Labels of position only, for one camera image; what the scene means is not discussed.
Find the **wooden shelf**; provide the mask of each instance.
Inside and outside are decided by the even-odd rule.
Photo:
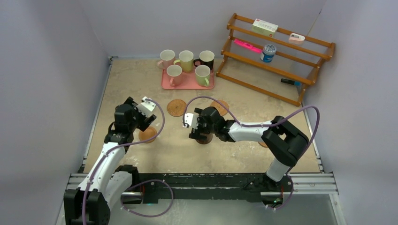
[[[219,77],[224,78],[226,80],[229,80],[231,82],[237,83],[239,85],[245,86],[245,87],[250,88],[252,90],[261,92],[263,94],[270,95],[272,97],[278,98],[278,99],[280,99],[282,101],[285,101],[285,102],[288,102],[290,104],[299,106],[301,104],[302,100],[303,100],[304,93],[307,90],[307,88],[309,86],[315,84],[315,82],[316,82],[316,80],[318,78],[319,70],[320,70],[321,66],[323,65],[323,63],[326,62],[326,61],[329,61],[333,57],[333,53],[334,53],[335,46],[336,46],[335,43],[328,43],[326,41],[318,40],[316,38],[303,35],[304,37],[306,37],[306,41],[312,42],[312,43],[315,43],[315,44],[318,44],[318,45],[322,45],[322,46],[325,46],[325,47],[328,48],[326,52],[319,53],[319,52],[316,52],[316,51],[313,51],[313,50],[310,50],[310,49],[303,48],[303,47],[298,46],[298,45],[287,43],[287,42],[284,42],[282,40],[278,40],[278,39],[275,39],[275,38],[272,38],[272,37],[268,37],[268,36],[265,36],[265,35],[250,31],[250,30],[246,30],[246,29],[237,27],[237,26],[235,26],[235,20],[240,20],[240,21],[243,21],[243,22],[246,22],[246,23],[250,23],[250,24],[253,24],[253,22],[254,22],[253,19],[237,15],[236,13],[234,13],[232,15],[232,17],[230,18],[230,20],[228,21],[228,24],[227,24],[227,29],[230,30],[230,35],[228,36],[228,39],[225,42],[225,44],[224,44],[224,46],[222,47],[222,50],[221,50],[221,54],[224,55],[224,59],[223,59],[221,65],[220,65],[220,67],[218,68],[216,76],[219,76]],[[281,57],[290,59],[292,61],[299,62],[299,63],[302,63],[302,64],[305,64],[305,65],[313,67],[311,72],[308,74],[307,78],[303,78],[303,77],[295,75],[293,73],[286,72],[286,71],[283,71],[281,69],[277,69],[275,67],[272,67],[272,66],[270,66],[270,65],[268,65],[266,63],[254,61],[254,60],[248,59],[246,57],[240,56],[238,54],[231,53],[230,52],[231,43],[235,39],[238,39],[240,41],[246,42],[246,43],[251,44],[254,47],[257,47],[257,48],[260,48],[260,49],[263,48],[263,46],[258,45],[256,43],[252,43],[252,42],[249,42],[249,41],[234,37],[233,33],[234,33],[235,30],[239,31],[239,32],[242,32],[242,33],[245,33],[245,34],[249,34],[249,35],[255,36],[255,37],[262,38],[262,39],[270,41],[270,42],[274,42],[274,43],[277,43],[277,44],[292,48],[292,49],[295,49],[295,50],[298,50],[298,51],[301,51],[301,52],[304,52],[304,53],[308,53],[308,54],[320,57],[320,59],[318,60],[317,63],[313,63],[313,62],[309,62],[307,60],[300,59],[298,57],[295,57],[295,56],[292,56],[292,55],[289,55],[289,54],[282,53],[280,51],[276,51],[276,55],[278,55],[278,56],[281,56]],[[286,29],[283,29],[283,28],[280,28],[280,27],[278,27],[278,29],[276,31],[280,32],[280,33],[283,33],[283,34],[286,34],[286,35],[290,35],[291,33],[296,33],[296,32],[293,32],[293,31],[290,31],[290,30],[286,30]],[[238,61],[245,62],[245,63],[248,63],[250,65],[262,68],[264,70],[271,71],[273,73],[279,74],[279,75],[284,76],[284,77],[287,77],[287,78],[289,78],[291,80],[295,80],[295,81],[301,82],[302,85],[301,85],[300,95],[299,95],[298,99],[297,100],[288,99],[286,97],[277,95],[277,94],[275,94],[273,92],[261,89],[259,87],[253,86],[251,84],[245,83],[245,82],[240,81],[238,79],[235,79],[235,78],[232,78],[232,77],[227,76],[225,74],[222,74],[221,73],[222,68],[224,67],[224,65],[227,62],[228,58],[233,58],[233,59],[236,59]]]

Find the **yellow mug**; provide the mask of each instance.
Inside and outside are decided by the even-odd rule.
[[[190,73],[193,70],[193,53],[191,51],[185,50],[180,52],[177,60],[173,62],[173,64],[180,63],[181,68],[184,72]]]

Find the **black bracket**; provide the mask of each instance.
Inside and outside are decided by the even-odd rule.
[[[283,116],[275,116],[271,121],[275,124],[283,120]],[[286,166],[293,167],[308,145],[308,137],[289,121],[276,127],[270,127],[261,136],[275,158]]]
[[[198,126],[192,128],[189,138],[205,140],[207,137],[202,134],[215,134],[223,142],[235,142],[228,134],[234,120],[225,120],[215,107],[205,109],[195,108],[198,116]]]
[[[115,108],[115,121],[109,125],[104,143],[131,143],[134,140],[133,132],[135,129],[138,128],[141,131],[145,131],[151,125],[156,116],[144,116],[138,110],[137,105],[132,97],[128,97],[123,104]]]

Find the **pink tray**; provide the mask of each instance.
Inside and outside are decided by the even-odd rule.
[[[208,87],[203,87],[196,83],[195,70],[190,73],[183,72],[184,82],[176,87],[170,86],[170,79],[167,76],[166,70],[162,70],[162,81],[161,86],[163,89],[168,90],[209,90],[214,87],[214,71],[210,72],[210,85]]]

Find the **box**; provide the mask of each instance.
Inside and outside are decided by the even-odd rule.
[[[260,19],[255,19],[252,25],[252,31],[272,38],[277,29],[278,25]]]

